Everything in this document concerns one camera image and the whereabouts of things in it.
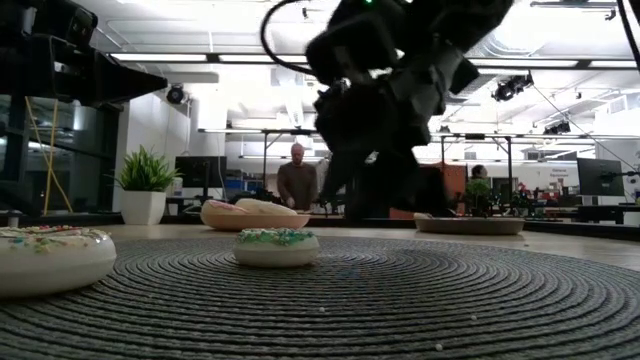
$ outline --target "window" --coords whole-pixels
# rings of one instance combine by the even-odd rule
[[[52,171],[74,212],[110,211],[113,181],[105,175],[115,167],[118,113],[59,102],[54,127],[54,104],[29,98],[34,126],[23,98],[0,96],[0,121],[7,124],[0,137],[0,186],[23,192],[21,197],[44,209],[52,154]],[[52,181],[48,209],[66,212],[67,199]]]
[[[40,137],[43,142],[49,143],[53,131],[55,100],[32,98],[30,104]],[[106,119],[109,115],[109,111],[84,107],[78,103],[58,102],[54,143],[72,151],[101,156],[111,155],[110,153],[115,151],[117,133],[112,132],[114,124]],[[31,137],[34,138],[35,128],[31,122],[29,122],[29,129]]]
[[[24,184],[34,206],[44,209],[47,192],[47,160],[51,147],[29,142]],[[113,167],[113,159],[101,159],[70,150],[53,147],[53,173],[64,191],[73,212],[111,210],[113,189],[105,175]],[[68,211],[67,200],[51,181],[49,211]]]

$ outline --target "black cable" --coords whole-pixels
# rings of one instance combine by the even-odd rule
[[[307,75],[314,75],[313,71],[311,71],[310,69],[307,69],[299,65],[291,64],[280,59],[278,55],[276,55],[271,50],[271,48],[269,47],[269,43],[267,42],[267,25],[269,24],[269,20],[271,20],[271,17],[273,16],[273,14],[275,14],[276,11],[280,10],[280,8],[286,5],[293,4],[300,1],[302,0],[281,0],[279,3],[275,4],[271,9],[267,11],[267,13],[264,16],[264,19],[262,19],[262,24],[260,25],[260,43],[262,44],[262,48],[264,49],[264,52],[267,54],[267,56],[271,58],[271,60],[273,60],[274,63],[284,68],[287,68],[289,70],[293,70],[295,72],[299,72]]]
[[[638,50],[638,44],[636,44],[636,39],[633,37],[633,32],[631,31],[631,25],[629,24],[629,18],[627,17],[627,10],[624,8],[624,0],[616,1],[618,3],[618,11],[620,11],[620,19],[622,19],[622,27],[624,28],[624,33],[627,35],[627,40],[629,41],[633,58],[636,61],[636,68],[640,73],[640,50]]]

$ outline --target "sign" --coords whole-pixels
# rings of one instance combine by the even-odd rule
[[[567,169],[551,169],[551,177],[565,178],[565,177],[569,177],[569,174],[567,173]]]

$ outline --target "man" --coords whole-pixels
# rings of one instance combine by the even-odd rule
[[[287,206],[294,210],[308,211],[318,196],[316,168],[302,162],[304,147],[293,144],[291,162],[278,170],[278,192]]]

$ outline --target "potted plant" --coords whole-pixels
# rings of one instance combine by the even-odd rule
[[[164,156],[140,146],[124,158],[124,168],[115,181],[124,190],[122,218],[128,225],[156,225],[165,209],[167,187],[180,174],[169,170]]]
[[[488,216],[491,214],[491,186],[485,179],[473,179],[465,189],[465,203],[472,216]]]
[[[533,213],[533,211],[530,211],[532,206],[527,195],[520,191],[513,192],[511,196],[511,207],[517,209],[520,216],[529,216]]]

